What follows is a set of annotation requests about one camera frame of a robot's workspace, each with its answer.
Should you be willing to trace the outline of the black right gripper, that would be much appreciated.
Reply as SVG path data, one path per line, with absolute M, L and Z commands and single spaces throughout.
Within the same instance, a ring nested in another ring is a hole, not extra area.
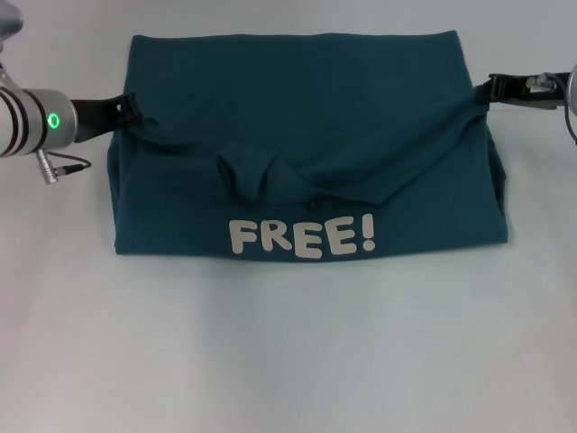
M 569 73 L 542 73 L 530 76 L 490 74 L 477 86 L 477 103 L 503 103 L 539 109 L 556 109 L 567 99 Z

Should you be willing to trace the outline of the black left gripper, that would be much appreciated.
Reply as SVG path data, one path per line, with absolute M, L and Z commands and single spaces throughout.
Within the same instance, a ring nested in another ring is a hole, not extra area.
M 75 143 L 83 143 L 121 127 L 134 126 L 142 119 L 136 95 L 128 93 L 101 100 L 72 100 L 78 118 Z

